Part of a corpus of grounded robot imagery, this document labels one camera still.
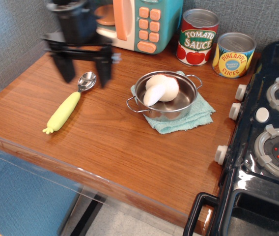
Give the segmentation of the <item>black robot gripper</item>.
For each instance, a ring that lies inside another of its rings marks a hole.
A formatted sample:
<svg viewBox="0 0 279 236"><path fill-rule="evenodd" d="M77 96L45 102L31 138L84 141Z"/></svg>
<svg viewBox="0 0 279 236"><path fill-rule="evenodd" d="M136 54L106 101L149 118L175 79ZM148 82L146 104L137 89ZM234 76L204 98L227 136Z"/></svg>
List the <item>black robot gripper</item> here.
<svg viewBox="0 0 279 236"><path fill-rule="evenodd" d="M92 0L53 0L46 5L56 16L60 32L48 33L43 39L49 45L51 56L66 83L76 73L73 60L95 61L102 88L111 79L112 63L121 61L120 54L112 52L112 40L96 32L100 17Z"/></svg>

